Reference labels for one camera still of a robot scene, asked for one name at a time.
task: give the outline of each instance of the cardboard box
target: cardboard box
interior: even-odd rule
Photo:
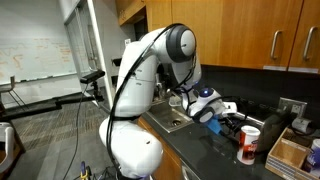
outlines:
[[[269,152],[265,167],[288,180],[319,180],[301,169],[311,144],[311,138],[297,136],[286,128]]]

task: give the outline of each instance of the black countertop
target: black countertop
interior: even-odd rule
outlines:
[[[242,164],[237,159],[237,144],[215,135],[204,124],[194,123],[167,133],[147,113],[142,117],[203,180],[282,179],[264,167],[267,154],[258,155],[253,165]]]

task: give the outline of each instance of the chair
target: chair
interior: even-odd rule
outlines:
[[[20,105],[20,103],[17,101],[17,99],[11,94],[11,91],[12,91],[12,92],[14,92],[14,94],[16,94],[16,96],[20,99],[20,101],[24,104],[24,106],[28,108],[28,106],[22,101],[22,99],[18,96],[18,94],[13,90],[15,88],[15,85],[16,85],[15,76],[11,76],[10,77],[10,84],[11,84],[11,87],[9,87],[9,88],[7,88],[7,87],[6,88],[0,88],[0,97],[1,97],[1,93],[9,93],[10,96],[19,105],[19,107],[24,110],[24,108]]]

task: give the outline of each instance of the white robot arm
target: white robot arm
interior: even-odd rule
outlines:
[[[99,129],[101,140],[118,170],[118,179],[148,177],[161,162],[161,143],[130,122],[151,107],[159,62],[171,64],[179,83],[176,88],[182,91],[183,107],[194,120],[206,122],[210,115],[222,114],[226,109],[213,89],[210,89],[210,96],[201,97],[200,94],[196,101],[193,85],[200,80],[201,68],[196,39],[188,27],[173,24],[130,43],[122,57],[114,105]],[[202,111],[209,107],[214,110],[211,114]]]

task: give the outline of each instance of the stainless steel sink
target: stainless steel sink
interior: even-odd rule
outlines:
[[[182,107],[171,107],[168,101],[154,103],[147,114],[168,133],[193,123]]]

